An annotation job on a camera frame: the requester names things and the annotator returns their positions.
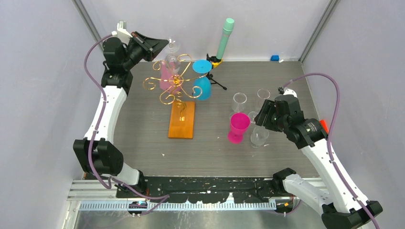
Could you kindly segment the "magenta plastic wine glass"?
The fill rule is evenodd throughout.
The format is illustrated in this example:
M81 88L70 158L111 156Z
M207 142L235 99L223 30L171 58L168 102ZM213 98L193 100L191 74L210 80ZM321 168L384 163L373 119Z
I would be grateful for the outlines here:
M230 119L230 131L228 140L233 144L243 141L244 134L250 126L250 118L244 113L235 113Z

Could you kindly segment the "clear flute glass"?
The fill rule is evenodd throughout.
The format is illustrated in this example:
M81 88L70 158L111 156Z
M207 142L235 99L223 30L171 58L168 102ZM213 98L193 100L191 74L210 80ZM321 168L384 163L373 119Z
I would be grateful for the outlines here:
M232 100L232 112L229 114L229 119L236 113L241 113L245 110L247 96L244 93L235 93Z

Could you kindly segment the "blue plastic wine glass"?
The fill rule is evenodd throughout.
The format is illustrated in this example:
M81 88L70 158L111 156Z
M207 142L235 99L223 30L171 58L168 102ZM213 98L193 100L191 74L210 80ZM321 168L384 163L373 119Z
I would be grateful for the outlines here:
M198 60L193 63L192 68L196 73L200 74L200 78L194 81L195 92L193 96L200 101L209 99L212 94L212 87L206 75L212 69L211 63L207 60Z

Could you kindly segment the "clear wine glass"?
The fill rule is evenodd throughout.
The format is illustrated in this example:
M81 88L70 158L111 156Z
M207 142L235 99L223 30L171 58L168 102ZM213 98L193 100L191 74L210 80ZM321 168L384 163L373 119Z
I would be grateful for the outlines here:
M248 114L250 123L254 123L254 118L258 115L264 101L270 97L270 91L267 89L259 89L256 93L255 104L253 110Z

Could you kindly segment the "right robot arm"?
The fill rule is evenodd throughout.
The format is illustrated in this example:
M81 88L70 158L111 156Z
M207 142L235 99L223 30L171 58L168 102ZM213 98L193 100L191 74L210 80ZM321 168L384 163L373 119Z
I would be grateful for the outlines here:
M291 168L273 174L273 191L292 194L305 202L321 217L328 229L358 229L374 221L383 211L378 201L369 200L350 178L328 142L329 136L317 119L306 119L298 98L281 95L266 99L255 117L255 124L267 130L282 132L310 160L326 190L300 177Z

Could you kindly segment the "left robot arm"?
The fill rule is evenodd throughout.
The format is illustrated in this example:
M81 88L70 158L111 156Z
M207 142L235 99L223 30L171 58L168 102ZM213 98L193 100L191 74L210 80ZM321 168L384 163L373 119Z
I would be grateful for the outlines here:
M141 60L153 61L168 44L166 39L150 38L137 31L114 31L97 41L84 60L85 72L101 94L88 131L73 143L74 153L85 173L128 185L129 193L136 198L146 193L144 175L124 162L123 154L113 144L114 131L133 81L131 69ZM98 45L102 45L105 59L101 81L97 81L87 67L89 55Z

